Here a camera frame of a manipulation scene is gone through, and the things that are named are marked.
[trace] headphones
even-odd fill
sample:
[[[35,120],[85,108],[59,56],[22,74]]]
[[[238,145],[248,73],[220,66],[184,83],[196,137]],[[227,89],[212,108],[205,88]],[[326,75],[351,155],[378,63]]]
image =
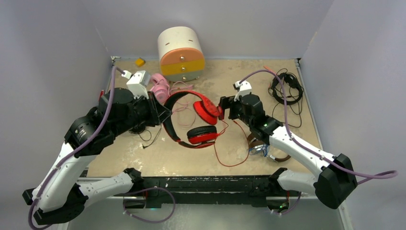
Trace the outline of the headphones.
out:
[[[216,107],[213,102],[210,101],[203,94],[200,94],[191,90],[178,91],[173,93],[166,100],[164,106],[169,110],[172,110],[175,103],[187,94],[193,94],[201,99],[201,101],[196,101],[193,103],[193,108],[196,111],[197,115],[208,123],[208,126],[201,126],[193,128],[187,132],[188,140],[191,144],[182,141],[178,135],[176,135],[175,128],[172,124],[172,119],[169,117],[163,123],[164,128],[172,140],[178,142],[180,145],[191,148],[191,149],[201,149],[214,144],[215,139],[221,135],[217,133],[217,129],[214,126],[217,124],[217,119],[222,114],[221,108]]]
[[[151,75],[151,82],[154,83],[154,86],[150,89],[159,101],[159,103],[164,104],[164,102],[169,97],[169,83],[164,76],[159,73],[154,73]]]
[[[291,73],[281,73],[278,75],[279,79],[283,80],[285,79],[285,82],[294,89],[297,89],[297,91],[299,92],[297,98],[293,101],[286,101],[287,105],[292,105],[295,104],[297,102],[300,101],[300,99],[303,97],[303,88],[301,87],[301,85],[299,84],[299,81],[297,80],[297,78],[291,74]],[[277,90],[275,90],[276,86],[279,84],[279,81],[274,78],[272,80],[272,85],[269,87],[269,89],[272,90],[272,96],[273,98],[275,98],[275,100],[281,104],[283,104],[283,98],[280,97],[277,94]]]

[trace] floor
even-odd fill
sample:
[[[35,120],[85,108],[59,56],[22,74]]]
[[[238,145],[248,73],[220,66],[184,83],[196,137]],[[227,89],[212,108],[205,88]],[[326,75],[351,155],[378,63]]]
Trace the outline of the floor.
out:
[[[159,72],[158,61],[148,61],[141,68],[137,67],[133,61],[118,61],[116,65],[122,69],[135,72],[137,70],[147,70],[148,72]],[[204,74],[198,79],[187,82],[192,84],[194,90],[206,95],[218,104],[221,96],[235,95],[233,83],[242,79],[249,73],[263,69],[263,65],[274,71],[287,68],[289,72],[297,73],[294,60],[208,60]],[[273,76],[268,73],[258,73],[249,82],[252,86],[252,93],[260,97],[267,114],[271,115],[272,109],[276,105],[275,99],[268,95],[268,86]],[[116,87],[126,87],[126,80],[120,76],[116,77]],[[194,96],[187,95],[182,98],[184,103],[194,102]],[[315,127],[307,106],[306,97],[303,97],[302,126],[291,128],[291,131],[319,148],[319,142]],[[178,136],[187,141],[186,132],[190,127],[183,127],[182,124],[191,124],[195,117],[193,110],[185,110],[172,115],[172,120]],[[283,106],[279,105],[275,109],[274,117],[283,120]],[[299,124],[299,116],[291,110],[288,111],[289,123],[296,126]],[[248,153],[248,146],[241,129],[233,122],[226,119],[229,128],[220,136],[216,142],[216,149],[220,160],[225,164],[236,164],[245,159]],[[248,127],[242,122],[244,131],[249,134]],[[206,123],[196,118],[192,127],[206,125]],[[216,125],[217,130],[223,129],[220,122]],[[158,132],[159,127],[149,127],[152,137]],[[141,134],[148,139],[149,134]],[[272,174],[280,167],[286,167],[297,172],[309,172],[296,160],[290,159],[286,162],[276,163],[269,158],[264,158],[260,154],[249,156],[248,160],[236,167],[224,167],[218,163],[214,153],[214,148],[187,149],[170,139],[162,129],[156,142],[150,147],[143,149],[142,144],[147,144],[138,135],[124,133],[117,137],[115,143],[103,150],[103,152],[89,165],[88,177],[110,177],[119,174],[125,168],[135,168],[142,172],[144,176],[196,176],[196,175],[258,175]],[[271,154],[277,157],[286,156],[286,153],[278,149],[273,149]]]

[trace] wall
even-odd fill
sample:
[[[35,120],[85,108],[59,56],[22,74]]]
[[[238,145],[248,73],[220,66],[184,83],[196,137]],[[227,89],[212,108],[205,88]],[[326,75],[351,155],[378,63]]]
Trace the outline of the wall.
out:
[[[405,229],[406,2],[335,0],[302,59],[323,147],[359,172],[399,176],[348,198],[357,230]]]
[[[299,58],[333,0],[83,0],[109,53],[158,58],[159,34],[196,31],[209,58]]]
[[[69,126],[96,104],[111,60],[81,1],[0,4],[0,222],[23,230],[21,194],[38,186]]]

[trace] beige tabletop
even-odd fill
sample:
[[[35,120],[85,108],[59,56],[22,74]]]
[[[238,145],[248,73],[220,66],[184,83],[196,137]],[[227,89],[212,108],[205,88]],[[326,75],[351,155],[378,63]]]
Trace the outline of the beige tabletop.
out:
[[[147,61],[142,67],[137,67],[133,61],[118,61],[116,65],[121,69],[132,73],[137,70],[147,70],[151,74],[159,72],[158,61]],[[290,72],[299,76],[293,60],[208,60],[204,74],[198,79],[187,82],[192,84],[195,91],[206,95],[214,104],[219,103],[221,96],[232,96],[236,94],[233,83],[242,79],[253,71],[263,69],[267,65],[274,71],[287,68]],[[273,76],[268,73],[258,73],[249,78],[252,86],[252,93],[260,97],[264,110],[271,115],[276,105],[275,99],[268,94],[268,86]],[[126,88],[127,79],[117,76],[116,87]],[[179,124],[191,124],[196,116],[191,102],[196,101],[195,96],[187,95],[181,99],[183,103],[190,103],[191,110],[184,110],[172,115],[172,121],[178,136],[187,141],[186,132],[191,127],[184,127]],[[313,125],[313,121],[307,106],[306,98],[303,97],[302,126],[291,128],[291,131],[319,148],[319,143]],[[278,105],[274,117],[283,120],[283,106]],[[288,111],[289,123],[299,125],[299,116],[290,109]],[[241,129],[234,122],[225,119],[229,124],[226,132],[216,141],[216,149],[220,160],[224,164],[232,165],[245,159],[248,153],[247,141]],[[241,121],[237,121],[249,134],[248,127]],[[192,127],[207,125],[198,116]],[[223,129],[224,124],[218,122],[218,132]],[[152,138],[157,134],[159,126],[147,128],[152,133]],[[147,132],[141,133],[144,139],[149,138]],[[197,175],[259,175],[272,174],[280,167],[286,167],[297,172],[309,172],[304,166],[294,159],[286,162],[276,163],[263,155],[249,156],[247,161],[236,167],[225,167],[219,164],[214,153],[213,146],[204,149],[187,149],[174,142],[164,129],[162,129],[157,140],[148,148],[138,135],[126,132],[118,136],[113,145],[108,146],[89,165],[88,177],[110,177],[119,174],[125,168],[135,168],[141,171],[143,176],[197,176]],[[276,157],[284,157],[286,153],[271,149],[271,154]]]

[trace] red wire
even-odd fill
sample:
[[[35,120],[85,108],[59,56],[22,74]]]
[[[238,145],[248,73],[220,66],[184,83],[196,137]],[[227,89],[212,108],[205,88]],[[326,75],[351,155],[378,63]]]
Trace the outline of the red wire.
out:
[[[220,135],[223,134],[223,133],[226,131],[226,129],[228,128],[228,124],[227,124],[224,120],[222,120],[222,122],[224,122],[224,123],[227,125],[227,127],[225,127],[223,130],[221,130]],[[241,128],[242,132],[244,133],[245,139],[247,140],[247,144],[248,144],[247,135],[245,134],[243,128],[242,128],[241,125],[240,125],[239,123],[237,123],[236,121],[234,121],[234,123],[236,123],[236,124]],[[241,165],[242,163],[244,163],[244,162],[248,159],[248,156],[249,156],[249,152],[248,152],[247,157],[246,157],[242,162],[240,162],[240,163],[238,163],[238,164],[235,164],[235,165],[226,165],[226,164],[223,164],[223,163],[220,161],[220,159],[218,158],[217,150],[216,150],[216,148],[215,148],[215,141],[214,141],[214,145],[213,145],[213,146],[214,146],[214,151],[215,151],[215,153],[216,153],[216,157],[217,157],[218,162],[219,162],[221,165],[225,166],[225,167],[234,167],[234,166],[237,166],[237,165]]]

